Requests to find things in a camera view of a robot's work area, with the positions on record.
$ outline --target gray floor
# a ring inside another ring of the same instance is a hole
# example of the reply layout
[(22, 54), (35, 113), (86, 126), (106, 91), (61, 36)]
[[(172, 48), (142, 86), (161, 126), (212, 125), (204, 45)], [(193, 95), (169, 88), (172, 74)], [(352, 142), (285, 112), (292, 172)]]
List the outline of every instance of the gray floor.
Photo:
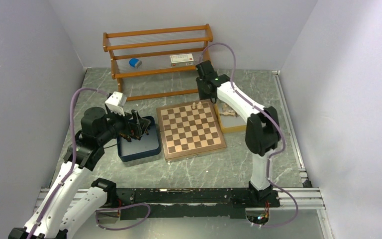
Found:
[[(230, 75), (230, 70), (219, 70), (219, 74)], [(123, 92), (127, 96), (194, 89), (196, 72), (180, 72), (124, 79)], [(270, 71), (237, 70), (235, 83), (248, 96), (260, 104), (274, 106), (279, 113), (281, 129), (290, 142), (290, 132), (285, 124), (283, 105)], [(109, 68), (89, 68), (83, 87), (99, 88), (107, 92), (117, 90)], [(164, 97), (151, 100), (127, 102), (124, 110), (138, 110), (143, 116), (157, 119), (156, 108), (182, 102), (198, 100), (198, 94)], [(104, 107), (105, 98), (98, 93), (81, 93), (75, 109), (75, 131), (80, 130), (80, 120), (89, 107)], [(224, 134), (227, 148), (212, 154), (167, 163), (163, 151), (156, 156), (122, 162), (116, 147), (107, 149), (92, 175), (81, 188), (88, 188), (98, 177), (106, 178), (125, 188), (187, 188), (187, 187), (247, 187), (252, 173), (251, 153), (244, 141), (244, 132)], [(67, 134), (56, 172), (62, 157), (71, 144)], [(296, 156), (292, 145), (274, 158), (273, 181), (282, 187), (302, 187)]]

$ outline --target chess piece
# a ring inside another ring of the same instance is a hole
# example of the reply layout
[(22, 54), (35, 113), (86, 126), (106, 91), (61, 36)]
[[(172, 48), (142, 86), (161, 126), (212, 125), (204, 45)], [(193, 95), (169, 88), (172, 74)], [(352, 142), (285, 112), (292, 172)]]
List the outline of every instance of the chess piece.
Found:
[(229, 112), (229, 111), (221, 112), (220, 114), (223, 115), (223, 116), (236, 116), (236, 113)]

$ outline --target tray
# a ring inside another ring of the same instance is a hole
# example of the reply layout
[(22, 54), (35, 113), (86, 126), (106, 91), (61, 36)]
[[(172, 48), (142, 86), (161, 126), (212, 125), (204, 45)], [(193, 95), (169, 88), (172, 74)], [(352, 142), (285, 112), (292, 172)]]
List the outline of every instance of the tray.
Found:
[(143, 135), (141, 140), (126, 141), (122, 137), (118, 137), (118, 156), (123, 162), (146, 158), (157, 155), (161, 152), (161, 142), (159, 132), (157, 131), (154, 118), (151, 116), (143, 117), (149, 119), (150, 126), (148, 129), (149, 135)]

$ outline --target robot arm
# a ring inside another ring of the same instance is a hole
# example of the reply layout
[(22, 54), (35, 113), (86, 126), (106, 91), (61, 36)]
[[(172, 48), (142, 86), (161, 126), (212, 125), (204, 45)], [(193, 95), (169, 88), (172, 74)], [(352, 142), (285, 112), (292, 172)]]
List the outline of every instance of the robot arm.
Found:
[[(62, 178), (72, 167), (73, 148), (71, 146), (68, 147), (64, 156), (65, 162), (43, 203), (24, 228), (12, 230), (9, 239), (26, 238), (31, 230), (34, 231), (32, 239), (72, 238), (72, 235), (97, 208), (103, 205), (119, 206), (116, 184), (105, 179), (97, 179), (81, 201), (68, 210), (81, 182), (91, 175), (97, 162), (103, 156), (103, 146), (106, 143), (119, 136), (128, 141), (140, 140), (147, 132), (150, 125), (148, 119), (141, 118), (135, 110), (132, 110), (131, 114), (123, 111), (125, 98), (122, 93), (115, 92), (105, 102), (106, 111), (100, 107), (92, 107), (85, 111), (81, 119), (82, 129), (75, 135), (77, 158), (73, 172), (62, 183)], [(50, 201), (49, 207), (45, 209), (44, 206), (48, 201)], [(46, 212), (38, 220), (43, 210)]]
[(267, 173), (270, 169), (267, 168), (267, 160), (268, 156), (277, 148), (280, 135), (273, 124), (255, 107), (266, 111), (278, 123), (276, 109), (273, 107), (266, 108), (249, 98), (234, 83), (229, 81), (228, 76), (218, 76), (210, 61), (196, 65), (196, 69), (199, 75), (196, 81), (200, 99), (211, 99), (212, 101), (220, 99), (232, 107), (247, 122), (245, 143), (253, 153), (253, 173), (250, 186), (253, 186), (257, 191), (269, 188), (271, 185), (267, 180)]

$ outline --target wooden board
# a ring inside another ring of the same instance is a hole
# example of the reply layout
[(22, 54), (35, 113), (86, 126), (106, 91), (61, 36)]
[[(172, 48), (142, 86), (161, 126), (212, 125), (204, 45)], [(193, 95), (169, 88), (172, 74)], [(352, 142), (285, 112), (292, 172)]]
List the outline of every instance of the wooden board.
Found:
[(210, 100), (201, 103), (203, 108), (194, 110), (193, 102), (157, 108), (166, 160), (226, 148), (213, 104)]

